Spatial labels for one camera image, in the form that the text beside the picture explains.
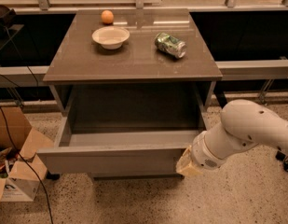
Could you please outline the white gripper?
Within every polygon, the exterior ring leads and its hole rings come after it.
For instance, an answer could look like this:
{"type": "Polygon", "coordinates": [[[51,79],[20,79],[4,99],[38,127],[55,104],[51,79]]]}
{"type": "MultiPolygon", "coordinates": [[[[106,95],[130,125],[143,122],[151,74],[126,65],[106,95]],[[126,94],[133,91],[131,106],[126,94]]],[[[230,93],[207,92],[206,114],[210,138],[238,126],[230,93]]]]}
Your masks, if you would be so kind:
{"type": "Polygon", "coordinates": [[[201,175],[202,171],[199,169],[199,167],[214,170],[220,168],[226,163],[225,160],[215,157],[207,148],[205,135],[206,132],[202,132],[196,136],[194,138],[193,145],[189,146],[184,151],[183,155],[176,163],[176,172],[179,175],[184,177],[201,175]]]}

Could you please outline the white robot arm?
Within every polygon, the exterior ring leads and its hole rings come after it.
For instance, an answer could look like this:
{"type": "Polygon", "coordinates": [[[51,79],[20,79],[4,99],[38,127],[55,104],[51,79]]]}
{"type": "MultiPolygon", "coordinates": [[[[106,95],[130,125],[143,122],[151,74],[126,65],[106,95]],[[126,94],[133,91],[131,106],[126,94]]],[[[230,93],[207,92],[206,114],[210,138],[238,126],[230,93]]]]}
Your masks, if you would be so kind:
{"type": "Polygon", "coordinates": [[[229,156],[258,144],[279,149],[288,155],[288,120],[248,100],[227,103],[220,121],[194,138],[176,164],[176,172],[189,177],[203,169],[221,167],[229,156]]]}

